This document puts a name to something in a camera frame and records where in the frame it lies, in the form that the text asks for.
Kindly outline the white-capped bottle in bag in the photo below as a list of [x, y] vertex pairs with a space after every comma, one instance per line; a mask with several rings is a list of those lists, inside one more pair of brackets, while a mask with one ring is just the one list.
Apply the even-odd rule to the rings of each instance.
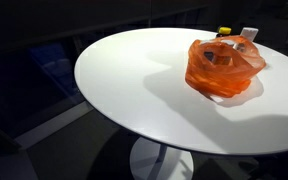
[[243, 43], [236, 43], [232, 40], [221, 40], [221, 42], [226, 43], [233, 49], [243, 52], [245, 50], [245, 45]]

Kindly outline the white box with red label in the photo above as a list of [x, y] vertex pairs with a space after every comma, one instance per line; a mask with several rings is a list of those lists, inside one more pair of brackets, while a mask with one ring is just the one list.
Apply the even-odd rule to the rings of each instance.
[[256, 35], [258, 33], [257, 28], [251, 28], [251, 27], [244, 27], [240, 33], [241, 36], [245, 37], [249, 41], [253, 42]]

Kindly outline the dark bottle with yellow cap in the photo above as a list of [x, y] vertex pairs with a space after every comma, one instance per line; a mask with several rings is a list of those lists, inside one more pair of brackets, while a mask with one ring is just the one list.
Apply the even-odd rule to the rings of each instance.
[[217, 37], [229, 36], [232, 29], [230, 27], [220, 27], [217, 32]]

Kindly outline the orange plastic bag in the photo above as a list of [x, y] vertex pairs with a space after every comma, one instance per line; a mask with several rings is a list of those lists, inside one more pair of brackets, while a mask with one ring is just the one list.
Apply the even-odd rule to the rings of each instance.
[[[245, 50], [235, 50], [221, 40], [243, 43]], [[188, 50], [185, 81], [203, 94], [231, 98], [246, 90], [265, 66], [258, 49], [243, 36], [195, 40]]]

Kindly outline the white round pedestal table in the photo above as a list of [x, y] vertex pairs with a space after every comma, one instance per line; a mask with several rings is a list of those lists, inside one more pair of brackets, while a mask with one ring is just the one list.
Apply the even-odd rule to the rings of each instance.
[[265, 156], [288, 151], [288, 57], [253, 43], [266, 66], [231, 98], [185, 81], [188, 50], [215, 33], [147, 28], [107, 36], [75, 65], [85, 99], [138, 134], [130, 154], [135, 180], [189, 180], [191, 154]]

